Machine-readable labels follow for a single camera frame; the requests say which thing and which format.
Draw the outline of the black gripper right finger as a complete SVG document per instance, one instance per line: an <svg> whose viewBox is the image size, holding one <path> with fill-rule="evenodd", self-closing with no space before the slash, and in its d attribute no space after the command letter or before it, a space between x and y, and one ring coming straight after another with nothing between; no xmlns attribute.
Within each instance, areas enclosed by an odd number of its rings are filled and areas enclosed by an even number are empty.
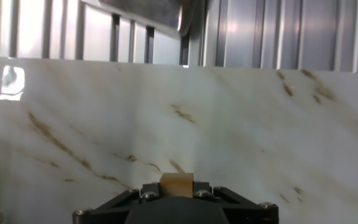
<svg viewBox="0 0 358 224"><path fill-rule="evenodd" d="M228 223L279 224L279 208L272 202L254 203L227 187L193 182L193 197L217 205Z"/></svg>

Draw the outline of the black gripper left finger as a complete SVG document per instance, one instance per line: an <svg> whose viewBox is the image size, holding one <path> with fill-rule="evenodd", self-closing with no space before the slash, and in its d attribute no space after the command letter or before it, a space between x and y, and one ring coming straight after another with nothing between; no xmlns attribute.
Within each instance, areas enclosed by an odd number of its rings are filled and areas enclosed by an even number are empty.
<svg viewBox="0 0 358 224"><path fill-rule="evenodd" d="M143 184L141 189L124 191L97 208L83 208L72 213L73 224L124 224L129 212L147 202L161 198L160 184Z"/></svg>

